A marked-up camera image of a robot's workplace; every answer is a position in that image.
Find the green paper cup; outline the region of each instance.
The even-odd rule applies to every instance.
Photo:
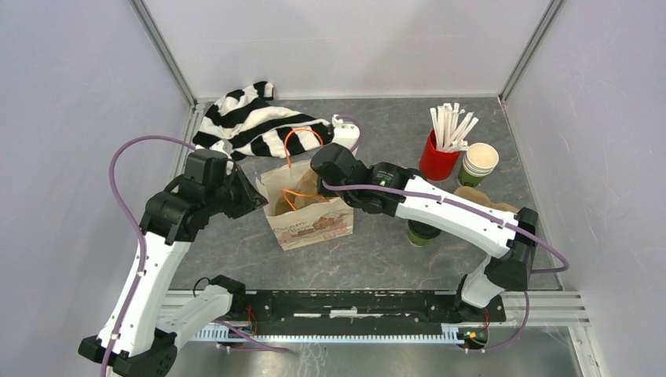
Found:
[[[418,221],[407,221],[409,242],[415,246],[426,246],[430,240],[440,235],[441,230]]]
[[[500,161],[500,155],[485,143],[472,144],[465,153],[463,164],[458,172],[458,183],[476,187],[485,176],[492,173]]]

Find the striped cloth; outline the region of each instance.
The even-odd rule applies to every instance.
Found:
[[[313,130],[324,144],[333,140],[333,127],[328,121],[271,106],[266,101],[272,99],[273,84],[266,81],[232,91],[210,106],[192,142],[210,148],[220,140],[227,141],[231,144],[231,157],[239,161],[245,156],[286,158],[284,138],[294,128]],[[317,137],[305,131],[292,134],[287,142],[290,156],[319,146]]]

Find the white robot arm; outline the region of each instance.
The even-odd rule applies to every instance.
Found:
[[[144,270],[136,273],[141,261],[139,246],[118,304],[99,334],[81,341],[79,354],[103,363],[104,353],[109,344],[113,344],[108,366],[113,367],[116,374],[165,375],[178,350],[233,306],[233,289],[230,291],[228,284],[211,281],[201,295],[176,313],[157,319],[188,244],[211,216],[224,213],[230,218],[239,218],[266,203],[224,152],[196,149],[190,153],[185,172],[146,203],[140,223],[147,249]],[[130,292],[134,295],[128,305],[126,298]],[[113,331],[123,311],[122,325],[118,331]]]
[[[532,233],[537,219],[534,211],[523,209],[515,215],[492,210],[432,186],[418,176],[417,170],[390,163],[367,168],[337,143],[323,147],[313,157],[311,167],[320,177],[321,194],[333,196],[339,191],[351,207],[417,221],[450,232],[485,251],[488,257],[459,286],[456,312],[476,315],[474,311],[485,308],[502,291],[526,290],[535,249],[532,241],[509,226],[498,226],[460,206],[492,214],[502,225]],[[224,213],[239,218],[266,203],[225,153],[210,149],[190,153],[183,175],[146,203],[140,227],[147,255],[140,283],[136,285],[134,279],[141,257],[137,249],[133,272],[127,277],[118,304],[99,334],[81,341],[79,354],[102,363],[104,353],[110,352],[108,366],[122,376],[165,375],[178,350],[194,334],[216,318],[245,309],[240,307],[244,285],[218,276],[202,294],[173,315],[158,320],[159,308],[188,244],[194,242],[211,216]],[[132,290],[134,299],[126,308],[121,328],[114,333]]]
[[[322,195],[337,193],[351,207],[417,221],[485,251],[488,257],[460,284],[460,305],[481,309],[504,291],[527,290],[536,244],[512,229],[534,234],[538,221],[535,211],[523,208],[513,214],[493,210],[431,185],[418,170],[392,163],[368,168],[337,145],[322,148],[310,167],[319,175]],[[496,221],[484,218],[484,214]]]

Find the enclosure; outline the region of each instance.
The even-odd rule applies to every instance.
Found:
[[[0,375],[99,375],[77,349],[108,319],[137,247],[108,188],[109,160],[135,137],[192,143],[213,102],[264,80],[273,106],[358,119],[366,164],[416,168],[430,108],[474,112],[466,140],[499,153],[478,188],[536,210],[538,235],[571,267],[532,275],[525,331],[492,353],[304,341],[282,344],[297,351],[285,358],[192,341],[169,375],[663,374],[664,2],[27,0],[1,9]],[[123,153],[115,179],[135,216],[187,155],[160,141]],[[238,162],[253,184],[284,164]],[[462,164],[431,183],[454,192]],[[261,210],[214,217],[160,315],[183,306],[203,276],[251,290],[444,292],[485,258],[451,234],[413,247],[396,218],[355,210],[353,223],[350,236],[283,251]],[[558,263],[539,248],[533,267]],[[490,344],[525,316],[521,292],[502,298],[507,319],[489,327]]]

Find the orange string handle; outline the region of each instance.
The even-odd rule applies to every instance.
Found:
[[[321,139],[321,136],[319,136],[318,133],[314,132],[310,128],[294,128],[293,130],[289,131],[289,134],[287,134],[287,137],[284,138],[284,155],[287,157],[287,166],[291,167],[291,158],[289,157],[289,151],[287,150],[287,141],[289,140],[289,137],[291,134],[293,134],[296,131],[308,131],[314,134],[314,136],[319,139],[319,142],[321,143],[321,146],[324,146],[324,140]]]
[[[282,197],[287,201],[287,204],[289,204],[289,207],[291,207],[292,210],[297,210],[297,209],[296,209],[296,206],[291,202],[291,200],[289,200],[289,198],[287,198],[287,193],[290,193],[290,194],[293,194],[293,195],[296,195],[296,196],[301,196],[302,198],[317,198],[317,199],[323,200],[324,202],[328,201],[328,199],[324,198],[321,195],[301,194],[300,192],[291,191],[291,190],[287,190],[286,188],[283,188],[282,189]]]

